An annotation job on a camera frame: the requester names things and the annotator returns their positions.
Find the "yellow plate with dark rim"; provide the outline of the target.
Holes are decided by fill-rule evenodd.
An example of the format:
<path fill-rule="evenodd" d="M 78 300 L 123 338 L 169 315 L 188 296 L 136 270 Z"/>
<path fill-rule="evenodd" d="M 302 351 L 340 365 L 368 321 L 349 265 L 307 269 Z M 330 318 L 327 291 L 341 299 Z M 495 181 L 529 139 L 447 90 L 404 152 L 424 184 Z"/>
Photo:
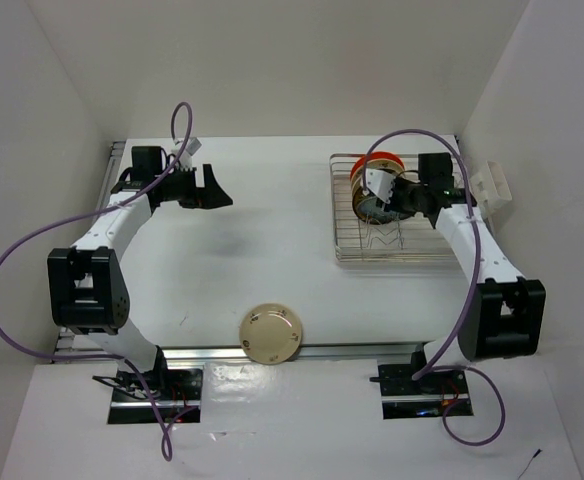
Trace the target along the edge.
<path fill-rule="evenodd" d="M 409 218 L 404 213 L 385 211 L 378 197 L 372 193 L 365 194 L 361 176 L 359 172 L 351 179 L 352 209 L 359 220 L 372 225 L 385 225 Z"/>

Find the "orange plastic plate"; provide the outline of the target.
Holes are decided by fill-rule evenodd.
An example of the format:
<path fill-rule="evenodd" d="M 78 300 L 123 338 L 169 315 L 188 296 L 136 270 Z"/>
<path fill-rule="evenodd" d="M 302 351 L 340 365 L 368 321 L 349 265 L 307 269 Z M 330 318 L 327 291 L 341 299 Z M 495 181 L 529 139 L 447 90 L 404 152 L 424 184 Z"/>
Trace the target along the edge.
<path fill-rule="evenodd" d="M 363 167 L 363 163 L 364 163 L 365 159 L 366 159 L 366 155 L 362 155 L 358 158 L 358 160 L 356 161 L 356 163 L 354 164 L 354 166 L 350 170 L 350 174 L 349 174 L 350 177 L 353 177 L 356 174 L 356 172 L 359 171 Z M 373 152 L 372 154 L 369 155 L 367 167 L 371 168 L 372 163 L 374 161 L 376 161 L 376 162 L 384 161 L 392 167 L 398 166 L 401 170 L 405 169 L 405 165 L 404 165 L 402 159 L 399 156 L 397 156 L 391 152 L 387 152 L 387 151 Z"/>

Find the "beige plate with flower motifs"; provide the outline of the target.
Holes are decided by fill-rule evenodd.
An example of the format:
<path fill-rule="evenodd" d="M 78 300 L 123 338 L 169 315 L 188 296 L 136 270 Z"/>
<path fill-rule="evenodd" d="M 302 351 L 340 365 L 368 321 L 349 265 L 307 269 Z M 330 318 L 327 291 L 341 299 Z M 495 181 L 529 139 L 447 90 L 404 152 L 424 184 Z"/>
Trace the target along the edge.
<path fill-rule="evenodd" d="M 250 360 L 276 365 L 297 354 L 303 339 L 303 326 L 299 315 L 290 307 L 264 303 L 246 313 L 238 335 L 240 347 Z"/>

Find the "beige plate with green brushstroke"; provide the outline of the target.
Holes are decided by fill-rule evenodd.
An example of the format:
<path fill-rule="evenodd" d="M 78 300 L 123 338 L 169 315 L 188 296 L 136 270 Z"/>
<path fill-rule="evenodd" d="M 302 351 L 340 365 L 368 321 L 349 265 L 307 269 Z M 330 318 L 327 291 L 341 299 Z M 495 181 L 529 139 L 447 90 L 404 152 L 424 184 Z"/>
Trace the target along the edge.
<path fill-rule="evenodd" d="M 361 176 L 363 173 L 364 158 L 361 157 L 352 167 L 350 172 L 350 184 L 353 188 L 361 186 Z M 393 174 L 400 174 L 405 171 L 401 161 L 391 158 L 370 159 L 367 162 L 367 170 L 382 170 Z"/>

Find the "blue floral plate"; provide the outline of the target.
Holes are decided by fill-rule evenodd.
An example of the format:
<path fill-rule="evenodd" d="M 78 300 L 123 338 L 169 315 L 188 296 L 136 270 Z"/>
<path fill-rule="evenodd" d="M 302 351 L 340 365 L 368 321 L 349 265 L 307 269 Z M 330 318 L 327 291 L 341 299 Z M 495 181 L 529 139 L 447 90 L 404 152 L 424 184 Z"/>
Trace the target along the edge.
<path fill-rule="evenodd" d="M 376 196 L 365 195 L 362 192 L 357 192 L 353 196 L 352 209 L 360 221 L 371 225 L 385 225 L 415 216 L 415 213 L 410 212 L 385 211 Z"/>

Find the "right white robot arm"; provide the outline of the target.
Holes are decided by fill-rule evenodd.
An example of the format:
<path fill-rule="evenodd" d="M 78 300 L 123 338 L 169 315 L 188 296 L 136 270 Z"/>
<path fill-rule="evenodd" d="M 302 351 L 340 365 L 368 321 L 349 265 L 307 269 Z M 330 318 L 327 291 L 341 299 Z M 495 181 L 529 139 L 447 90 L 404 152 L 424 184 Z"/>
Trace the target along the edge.
<path fill-rule="evenodd" d="M 393 182 L 389 206 L 427 218 L 450 245 L 468 280 L 468 293 L 450 334 L 412 356 L 411 384 L 430 393 L 443 383 L 444 365 L 535 354 L 546 289 L 507 259 L 469 187 L 455 186 L 450 154 L 420 154 L 417 174 L 416 182 L 404 178 Z"/>

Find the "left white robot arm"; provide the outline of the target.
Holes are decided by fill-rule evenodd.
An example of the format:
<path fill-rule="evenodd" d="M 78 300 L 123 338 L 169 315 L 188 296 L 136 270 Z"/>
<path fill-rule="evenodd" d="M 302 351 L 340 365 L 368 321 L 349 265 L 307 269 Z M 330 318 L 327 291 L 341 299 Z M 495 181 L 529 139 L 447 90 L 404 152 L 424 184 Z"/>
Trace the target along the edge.
<path fill-rule="evenodd" d="M 131 241 L 164 203 L 213 210 L 232 205 L 209 164 L 196 168 L 188 151 L 136 146 L 132 164 L 113 186 L 105 213 L 72 246 L 47 258 L 52 317 L 115 358 L 117 385 L 148 399 L 163 397 L 171 375 L 163 350 L 131 319 L 131 300 L 120 261 Z"/>

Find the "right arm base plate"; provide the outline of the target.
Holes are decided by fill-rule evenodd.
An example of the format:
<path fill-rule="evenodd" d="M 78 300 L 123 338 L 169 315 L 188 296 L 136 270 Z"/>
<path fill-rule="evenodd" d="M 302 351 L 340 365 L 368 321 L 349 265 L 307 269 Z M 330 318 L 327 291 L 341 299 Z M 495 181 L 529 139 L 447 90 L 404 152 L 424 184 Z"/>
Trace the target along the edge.
<path fill-rule="evenodd" d="M 424 355 L 414 353 L 408 363 L 381 363 L 369 382 L 379 387 L 384 420 L 472 416 L 473 407 L 465 373 L 446 370 L 413 380 L 425 365 Z"/>

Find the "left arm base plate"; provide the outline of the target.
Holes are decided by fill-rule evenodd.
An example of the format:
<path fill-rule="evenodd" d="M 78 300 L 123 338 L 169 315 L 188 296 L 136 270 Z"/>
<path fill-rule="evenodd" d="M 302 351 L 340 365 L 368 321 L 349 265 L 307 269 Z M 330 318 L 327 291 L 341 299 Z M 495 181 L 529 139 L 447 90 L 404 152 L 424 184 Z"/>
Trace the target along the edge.
<path fill-rule="evenodd" d="M 194 424 L 201 420 L 202 366 L 167 370 L 162 384 L 147 377 L 150 396 L 136 376 L 129 372 L 117 371 L 114 376 L 93 375 L 92 380 L 111 390 L 107 418 L 110 425 L 156 423 L 150 397 L 155 400 L 164 423 Z"/>

